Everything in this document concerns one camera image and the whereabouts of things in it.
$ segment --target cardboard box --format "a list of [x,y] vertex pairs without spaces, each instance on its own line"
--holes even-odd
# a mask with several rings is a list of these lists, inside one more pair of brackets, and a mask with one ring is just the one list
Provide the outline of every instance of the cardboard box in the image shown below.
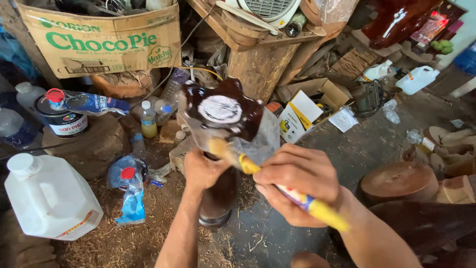
[[17,3],[23,22],[58,78],[174,66],[179,5],[105,18]]
[[[293,98],[278,118],[281,137],[292,144],[296,143],[305,133],[327,121],[341,107],[349,106],[353,102],[345,91],[342,91],[327,78],[314,79],[299,84],[304,84],[304,86],[300,86],[301,90],[296,93],[290,92]],[[316,95],[318,92],[324,93],[319,103],[329,105],[332,108],[332,114],[313,125],[312,122],[323,111],[308,96]]]

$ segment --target yellow liquid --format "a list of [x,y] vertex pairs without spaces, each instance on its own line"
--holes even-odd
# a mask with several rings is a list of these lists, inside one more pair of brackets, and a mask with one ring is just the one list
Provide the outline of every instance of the yellow liquid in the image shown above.
[[153,123],[152,125],[141,124],[141,126],[142,126],[142,135],[145,138],[150,139],[157,136],[157,125],[155,123]]

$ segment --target hand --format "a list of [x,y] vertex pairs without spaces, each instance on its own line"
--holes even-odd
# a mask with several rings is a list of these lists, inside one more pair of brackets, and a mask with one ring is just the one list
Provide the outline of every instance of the hand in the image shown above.
[[185,155],[184,169],[186,187],[203,191],[212,187],[218,177],[230,167],[225,160],[213,161],[203,155],[203,151],[195,146]]
[[338,209],[341,186],[327,155],[318,150],[284,144],[253,175],[256,189],[281,213],[289,224],[298,227],[325,227],[326,224],[303,211],[274,185],[283,185],[308,194]]

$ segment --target red cap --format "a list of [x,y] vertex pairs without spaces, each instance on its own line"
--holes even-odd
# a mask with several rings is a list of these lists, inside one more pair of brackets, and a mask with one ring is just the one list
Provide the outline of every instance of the red cap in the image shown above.
[[64,92],[58,88],[52,88],[46,91],[46,98],[54,103],[59,103],[64,99]]
[[120,177],[122,179],[130,180],[136,173],[136,169],[133,167],[126,167],[120,172]]

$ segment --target yellow wire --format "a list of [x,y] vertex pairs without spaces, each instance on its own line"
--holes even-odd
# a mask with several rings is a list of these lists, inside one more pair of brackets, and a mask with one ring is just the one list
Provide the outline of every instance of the yellow wire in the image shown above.
[[223,81],[223,78],[221,78],[216,72],[210,71],[209,69],[200,68],[200,67],[185,67],[185,66],[175,66],[175,67],[176,68],[182,68],[182,69],[197,69],[197,70],[204,70],[204,71],[207,71],[207,72],[211,72],[212,74],[216,75],[218,77],[218,79]]

